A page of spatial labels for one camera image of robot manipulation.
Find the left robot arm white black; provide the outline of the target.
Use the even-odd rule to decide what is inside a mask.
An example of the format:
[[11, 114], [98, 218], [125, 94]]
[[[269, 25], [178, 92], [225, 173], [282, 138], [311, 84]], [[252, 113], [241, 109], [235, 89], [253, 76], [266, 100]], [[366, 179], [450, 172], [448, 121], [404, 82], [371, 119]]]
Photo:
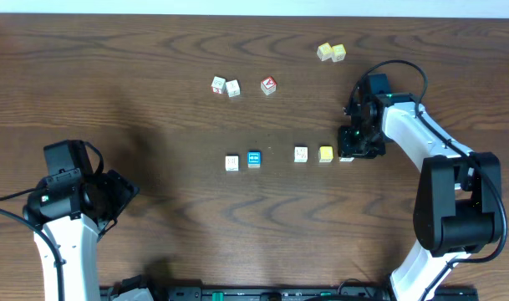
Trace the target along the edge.
[[99, 300], [97, 244], [140, 188], [114, 170], [43, 178], [23, 207], [35, 231], [47, 300]]

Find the brown circle wooden block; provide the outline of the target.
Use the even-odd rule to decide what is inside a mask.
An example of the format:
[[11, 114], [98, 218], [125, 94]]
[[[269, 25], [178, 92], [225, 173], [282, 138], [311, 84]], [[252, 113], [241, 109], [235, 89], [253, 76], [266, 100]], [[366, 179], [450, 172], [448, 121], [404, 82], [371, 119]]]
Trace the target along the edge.
[[354, 159], [355, 159], [354, 157], [339, 157], [340, 162], [351, 162]]

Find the white block letter B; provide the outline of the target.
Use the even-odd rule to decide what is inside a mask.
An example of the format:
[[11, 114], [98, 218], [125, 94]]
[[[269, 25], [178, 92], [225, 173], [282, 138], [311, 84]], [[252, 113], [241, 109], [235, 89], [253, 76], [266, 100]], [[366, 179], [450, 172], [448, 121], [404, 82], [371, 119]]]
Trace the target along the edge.
[[225, 157], [225, 170], [226, 171], [239, 171], [239, 156], [226, 156]]

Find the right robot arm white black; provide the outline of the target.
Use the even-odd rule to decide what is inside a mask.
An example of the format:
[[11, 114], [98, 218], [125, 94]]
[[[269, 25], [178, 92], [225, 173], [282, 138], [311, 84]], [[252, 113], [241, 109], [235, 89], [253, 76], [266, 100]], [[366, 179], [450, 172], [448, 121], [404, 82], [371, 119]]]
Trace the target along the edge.
[[413, 227], [416, 242], [389, 276], [394, 300], [431, 300], [459, 263], [486, 263], [505, 246], [501, 165], [448, 135], [412, 94], [351, 97], [349, 126], [338, 133], [342, 161], [372, 159], [397, 144], [420, 172]]

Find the white green wooden block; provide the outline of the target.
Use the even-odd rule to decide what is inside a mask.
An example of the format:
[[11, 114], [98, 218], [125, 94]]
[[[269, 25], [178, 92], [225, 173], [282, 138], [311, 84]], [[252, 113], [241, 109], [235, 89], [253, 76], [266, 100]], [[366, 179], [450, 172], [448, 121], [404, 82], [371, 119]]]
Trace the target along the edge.
[[306, 163], [308, 161], [308, 148], [307, 146], [294, 147], [294, 162]]

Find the blue top wooden block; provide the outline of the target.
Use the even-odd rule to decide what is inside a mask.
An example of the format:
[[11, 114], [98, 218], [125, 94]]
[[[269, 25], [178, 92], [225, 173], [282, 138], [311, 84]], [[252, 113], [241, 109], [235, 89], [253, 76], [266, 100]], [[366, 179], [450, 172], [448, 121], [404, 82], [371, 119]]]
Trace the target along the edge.
[[260, 151], [249, 151], [247, 153], [247, 166], [249, 168], [259, 168], [262, 164], [262, 154]]

